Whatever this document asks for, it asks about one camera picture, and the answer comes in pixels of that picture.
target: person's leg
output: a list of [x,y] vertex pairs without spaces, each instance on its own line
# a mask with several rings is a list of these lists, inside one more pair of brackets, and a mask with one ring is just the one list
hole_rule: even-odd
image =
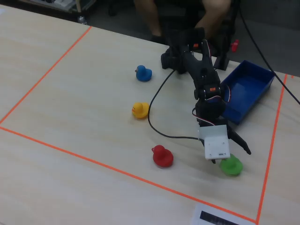
[[204,27],[205,38],[209,39],[226,17],[230,9],[231,0],[202,0],[202,3],[206,12],[196,27]]
[[135,0],[135,8],[148,25],[152,35],[162,36],[158,19],[158,9],[154,0]]

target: blue plastic bin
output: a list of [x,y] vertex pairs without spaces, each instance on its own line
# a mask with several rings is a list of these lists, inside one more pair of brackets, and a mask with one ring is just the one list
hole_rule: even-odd
[[[269,89],[274,79],[271,71],[248,61],[243,61],[222,82],[231,90],[231,99],[227,103],[223,117],[239,124],[259,98]],[[229,90],[225,87],[225,99]]]

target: green rubber duck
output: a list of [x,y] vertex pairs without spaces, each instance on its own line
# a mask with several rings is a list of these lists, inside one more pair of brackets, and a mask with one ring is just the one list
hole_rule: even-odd
[[230,154],[230,158],[222,159],[220,167],[223,173],[230,176],[237,176],[243,170],[243,164],[233,154]]

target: orange tape line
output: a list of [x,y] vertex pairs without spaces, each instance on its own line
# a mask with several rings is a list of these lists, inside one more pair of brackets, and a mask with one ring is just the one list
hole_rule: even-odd
[[3,117],[2,120],[0,120],[0,124],[13,112],[13,110],[16,109],[16,107],[18,107],[18,105],[37,87],[37,85],[39,83],[41,83],[41,81],[54,69],[54,67],[56,67],[56,65],[72,50],[72,48],[74,48],[74,46],[90,31],[92,27],[89,27],[81,36],[80,38],[77,39],[77,41],[75,41],[72,46],[56,61],[56,63],[44,74],[44,76],[42,76],[38,82],[36,82],[36,84],[20,99],[20,101],[18,101],[17,104],[15,104],[15,106]]
[[[287,74],[285,75],[285,80],[283,81],[284,84],[286,83],[286,79],[287,79]],[[276,130],[277,130],[277,125],[278,125],[278,119],[279,119],[279,115],[280,115],[280,108],[281,108],[282,98],[283,98],[284,92],[285,92],[285,88],[282,86],[280,99],[279,99],[279,103],[278,103],[278,108],[277,108],[277,114],[276,114],[276,118],[275,118],[275,124],[274,124],[274,129],[273,129],[273,135],[272,135],[272,140],[271,140],[271,146],[270,146],[270,151],[269,151],[269,157],[268,157],[266,173],[265,173],[264,180],[263,180],[262,194],[261,194],[261,199],[259,201],[258,213],[257,213],[257,216],[256,216],[256,222],[255,223],[257,225],[258,225],[259,219],[261,217],[261,212],[262,212],[262,207],[263,207],[263,199],[264,199],[264,195],[265,195],[266,187],[267,187],[267,182],[268,182],[268,175],[269,175],[270,164],[271,164],[271,159],[272,159],[272,154],[273,154],[274,141],[275,141]]]
[[129,177],[131,177],[131,178],[140,180],[140,181],[145,182],[145,183],[147,183],[147,184],[151,184],[151,185],[156,186],[156,187],[158,187],[158,188],[161,188],[161,189],[163,189],[163,190],[172,192],[172,193],[174,193],[174,194],[176,194],[176,195],[180,195],[180,196],[183,196],[183,197],[185,197],[185,198],[191,199],[191,200],[193,200],[193,201],[196,201],[196,202],[199,202],[199,203],[206,204],[206,205],[211,206],[211,207],[213,207],[213,208],[216,208],[216,209],[218,209],[218,210],[222,210],[222,211],[224,211],[224,212],[230,213],[230,214],[232,214],[232,215],[235,215],[235,216],[237,216],[237,217],[240,217],[240,218],[242,218],[242,219],[245,219],[245,220],[248,220],[248,221],[250,221],[250,222],[255,223],[255,220],[254,220],[254,219],[250,219],[250,218],[248,218],[248,217],[246,217],[246,216],[243,216],[243,215],[241,215],[241,214],[238,214],[238,213],[236,213],[236,212],[227,210],[227,209],[225,209],[225,208],[219,207],[219,206],[214,205],[214,204],[211,204],[211,203],[209,203],[209,202],[200,200],[200,199],[198,199],[198,198],[192,197],[192,196],[190,196],[190,195],[186,195],[186,194],[181,193],[181,192],[179,192],[179,191],[175,191],[175,190],[173,190],[173,189],[170,189],[170,188],[168,188],[168,187],[165,187],[165,186],[162,186],[162,185],[160,185],[160,184],[154,183],[154,182],[152,182],[152,181],[146,180],[146,179],[144,179],[144,178],[135,176],[135,175],[133,175],[133,174],[131,174],[131,173],[128,173],[128,172],[123,171],[123,170],[120,170],[120,169],[117,169],[117,168],[112,167],[112,166],[110,166],[110,165],[107,165],[107,164],[104,164],[104,163],[100,163],[100,162],[98,162],[98,161],[96,161],[96,160],[87,158],[87,157],[85,157],[85,156],[78,155],[78,154],[76,154],[76,153],[73,153],[73,152],[70,152],[70,151],[68,151],[68,150],[65,150],[65,149],[56,147],[56,146],[51,145],[51,144],[47,144],[47,143],[45,143],[45,142],[39,141],[39,140],[37,140],[37,139],[34,139],[34,138],[32,138],[32,137],[29,137],[29,136],[20,134],[20,133],[18,133],[18,132],[15,132],[15,131],[6,129],[6,128],[4,128],[4,127],[0,127],[0,129],[1,129],[1,130],[4,130],[4,131],[7,131],[7,132],[10,132],[10,133],[12,133],[12,134],[14,134],[14,135],[18,135],[18,136],[20,136],[20,137],[29,139],[29,140],[31,140],[31,141],[37,142],[37,143],[42,144],[42,145],[44,145],[44,146],[47,146],[47,147],[56,149],[56,150],[58,150],[58,151],[67,153],[67,154],[69,154],[69,155],[71,155],[71,156],[75,156],[75,157],[84,159],[84,160],[89,161],[89,162],[91,162],[91,163],[95,163],[95,164],[97,164],[97,165],[100,165],[100,166],[105,167],[105,168],[107,168],[107,169],[116,171],[116,172],[118,172],[118,173],[122,173],[122,174],[124,174],[124,175],[126,175],[126,176],[129,176]]

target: white bracket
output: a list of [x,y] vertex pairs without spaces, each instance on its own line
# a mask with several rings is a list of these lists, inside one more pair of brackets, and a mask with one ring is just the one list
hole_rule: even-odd
[[200,127],[199,138],[204,139],[206,159],[230,158],[226,125]]

